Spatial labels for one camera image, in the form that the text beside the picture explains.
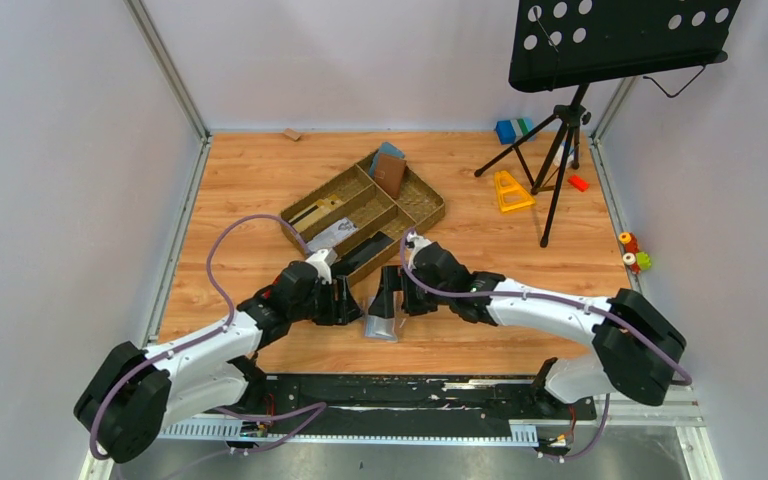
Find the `white patterned card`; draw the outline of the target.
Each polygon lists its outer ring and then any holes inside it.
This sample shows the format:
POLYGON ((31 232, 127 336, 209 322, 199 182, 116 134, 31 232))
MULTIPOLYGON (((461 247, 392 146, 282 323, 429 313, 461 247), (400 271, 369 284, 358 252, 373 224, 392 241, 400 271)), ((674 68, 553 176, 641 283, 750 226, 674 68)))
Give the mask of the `white patterned card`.
POLYGON ((333 249, 357 230, 358 228, 352 220, 343 217, 317 233, 307 242, 307 246, 310 251, 333 249))

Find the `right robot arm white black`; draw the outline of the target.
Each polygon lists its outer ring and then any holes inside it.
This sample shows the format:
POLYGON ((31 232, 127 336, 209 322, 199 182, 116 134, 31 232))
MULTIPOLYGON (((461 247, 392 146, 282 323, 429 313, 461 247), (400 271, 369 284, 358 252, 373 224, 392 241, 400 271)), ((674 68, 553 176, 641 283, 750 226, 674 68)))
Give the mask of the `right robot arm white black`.
POLYGON ((570 404, 619 392, 648 406, 663 404, 670 386, 691 382, 679 362, 684 336, 641 293, 621 288, 612 297, 576 296, 528 286, 499 273, 470 271, 438 243, 417 237, 400 266, 382 269, 367 313, 391 319, 398 308, 419 316, 445 306, 469 323, 524 327, 590 347, 575 359, 544 362, 531 403, 544 417, 570 404))

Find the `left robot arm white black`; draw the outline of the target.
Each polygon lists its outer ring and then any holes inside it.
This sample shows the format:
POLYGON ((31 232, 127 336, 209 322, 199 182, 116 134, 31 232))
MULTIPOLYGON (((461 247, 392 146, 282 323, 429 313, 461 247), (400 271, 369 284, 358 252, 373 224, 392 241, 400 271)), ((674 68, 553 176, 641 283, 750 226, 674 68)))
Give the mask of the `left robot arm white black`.
POLYGON ((313 258, 293 261, 212 325, 165 344, 112 348, 73 415, 101 458, 129 462, 163 429, 196 414, 231 405, 258 411, 267 389, 254 356, 294 323, 342 326, 361 315, 347 276, 313 258))

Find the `pink card holder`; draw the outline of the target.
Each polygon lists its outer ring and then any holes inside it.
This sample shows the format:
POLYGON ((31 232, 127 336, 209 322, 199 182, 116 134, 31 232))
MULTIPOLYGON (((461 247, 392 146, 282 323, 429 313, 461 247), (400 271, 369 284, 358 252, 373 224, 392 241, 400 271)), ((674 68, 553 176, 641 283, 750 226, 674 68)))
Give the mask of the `pink card holder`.
POLYGON ((373 340, 397 342, 396 321, 394 318, 382 318, 370 312, 374 298, 367 298, 365 302, 364 337, 373 340))

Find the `black card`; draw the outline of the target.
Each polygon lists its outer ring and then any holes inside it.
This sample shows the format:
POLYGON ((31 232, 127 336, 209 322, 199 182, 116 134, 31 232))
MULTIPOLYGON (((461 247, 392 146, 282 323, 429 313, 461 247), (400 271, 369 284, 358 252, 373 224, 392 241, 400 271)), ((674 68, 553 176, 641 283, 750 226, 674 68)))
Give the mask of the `black card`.
POLYGON ((348 276, 388 247, 393 240, 382 231, 376 232, 350 250, 331 267, 335 276, 348 276))

